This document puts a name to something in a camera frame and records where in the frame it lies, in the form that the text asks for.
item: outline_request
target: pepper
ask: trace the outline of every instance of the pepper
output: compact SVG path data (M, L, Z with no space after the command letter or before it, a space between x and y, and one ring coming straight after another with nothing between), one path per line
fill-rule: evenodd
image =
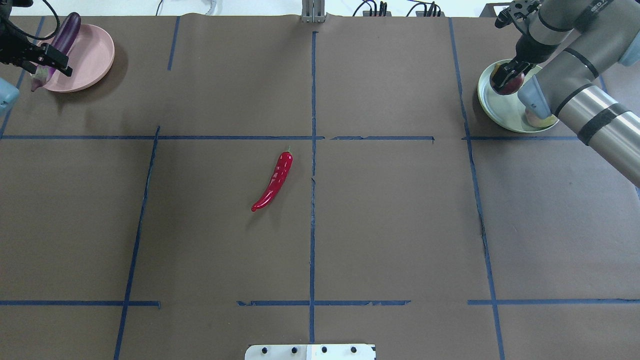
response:
M273 175L271 176L269 185L267 185L260 199L251 207L251 211L256 211L267 206L280 191L282 184L284 184L284 181L287 179L287 174L293 162L293 155L289 150L291 150L291 147L280 154L276 168L273 169Z

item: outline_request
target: white background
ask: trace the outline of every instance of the white background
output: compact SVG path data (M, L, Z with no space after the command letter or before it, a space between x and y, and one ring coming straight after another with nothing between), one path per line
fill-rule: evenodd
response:
M447 16L477 17L487 0L441 0L436 3ZM49 0L58 15L70 12L80 15L154 15L159 0ZM325 10L334 15L351 16L360 0L326 0ZM415 3L407 0L389 0L388 11L393 16L405 16ZM160 15L183 15L185 13L206 13L211 0L164 0ZM300 15L301 0L218 0L213 15ZM12 15L50 15L42 0L34 0L30 8L13 8Z

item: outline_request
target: white bracket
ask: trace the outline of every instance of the white bracket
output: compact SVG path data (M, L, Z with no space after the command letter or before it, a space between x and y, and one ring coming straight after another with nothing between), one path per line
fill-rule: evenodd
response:
M302 0L302 22L324 22L324 0Z
M253 345L244 360L376 360L368 344Z

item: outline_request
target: purple eggplant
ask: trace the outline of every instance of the purple eggplant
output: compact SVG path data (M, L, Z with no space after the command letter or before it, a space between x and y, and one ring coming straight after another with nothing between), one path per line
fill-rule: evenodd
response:
M64 55L69 54L71 46L76 41L78 32L80 32L81 18L76 12L70 13L69 16L62 22L58 34L51 42L51 46L55 47L59 52ZM31 91L36 91L37 88L44 86L51 80L51 77L56 72L56 69L45 65L38 65L36 73L31 78Z

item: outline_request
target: blue tape line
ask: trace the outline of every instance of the blue tape line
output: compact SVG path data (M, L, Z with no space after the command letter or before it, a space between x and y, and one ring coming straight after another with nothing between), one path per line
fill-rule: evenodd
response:
M121 300L0 300L0 306L122 306ZM129 306L160 308L160 301L132 301Z
M180 28L180 17L175 17L175 28L173 29L173 42L171 43L171 53L169 54L169 65L167 65L167 71L171 71L173 66L173 54L175 52L175 43L178 40L178 29Z
M311 235L309 249L309 343L316 342L316 34L311 34Z
M315 306L405 306L411 300L316 300ZM238 306L309 306L307 300L254 300L237 301Z
M40 36L40 32L42 30L42 25L44 24L44 16L40 17L40 23L38 24L38 29L36 30L36 37ZM26 73L25 70L22 70L20 72L20 76L18 77L18 82L15 84L15 87L20 89L20 86L22 85L22 80L24 79L24 74ZM5 138L4 136L4 130L6 129L6 125L9 123L9 117L11 116L11 111L13 110L13 108L9 109L6 112L6 115L4 116L4 121L2 123L2 126L0 126L0 140L2 140L3 138Z
M471 145L471 134L469 131L469 122L467 119L467 110L465 109L465 103L462 97L462 78L460 76L460 64L458 62L458 51L456 50L456 35L453 30L453 21L449 18L449 33L451 36L451 49L453 52L453 61L456 67L456 80L458 81L458 95L460 97L460 110L462 111L462 117L465 119L465 134L467 136L467 151L469 155L469 165L471 167L471 177L474 182L474 193L476 195L476 208L478 217L480 219L480 225L482 227L482 241L484 246L484 263L486 266L487 279L489 280L489 292L491 294L492 308L493 308L493 322L495 325L495 337L498 342L498 353L500 360L504 360L504 346L502 344L502 329L500 328L500 316L498 314L498 303L495 296L495 284L493 282L493 271L491 267L491 257L489 256L489 244L486 239L486 229L484 226L484 216L482 210L482 202L480 200L480 189L478 187L478 180L476 175L476 164L474 163L473 148Z
M640 299L509 299L498 305L580 305L580 304L640 304ZM491 300L469 300L468 305L492 305Z
M6 135L7 140L154 140L149 135ZM158 140L313 140L312 136L163 135Z
M133 255L131 256L131 266L129 267L129 278L127 280L127 289L124 293L124 304L122 306L122 315L120 316L120 328L118 330L118 339L116 340L116 350L113 355L113 359L117 360L120 357L120 347L122 346L122 336L124 335L124 325L127 321L127 309L129 307L129 299L131 297L131 286L133 285L133 275L136 271L136 261L138 259L138 249L140 248L140 237L142 235L142 220L145 216L145 210L147 208L147 199L149 195L149 183L151 181L151 171L154 167L154 160L156 158L156 148L158 146L158 134L160 133L160 127L156 129L156 138L154 139L154 146L151 149L151 159L149 160L149 170L147 171L147 182L145 183L145 193L142 196L142 206L140 207L140 217L138 218L138 230L136 231L136 242L133 245Z
M607 90L607 85L604 83L604 78L602 77L602 75L600 75L600 84L602 85L602 91L608 94L609 91Z
M546 140L556 140L556 141L577 141L579 140L577 136L468 136L462 138L462 140L538 140L538 141L546 141Z
M431 140L433 136L336 136L331 140Z

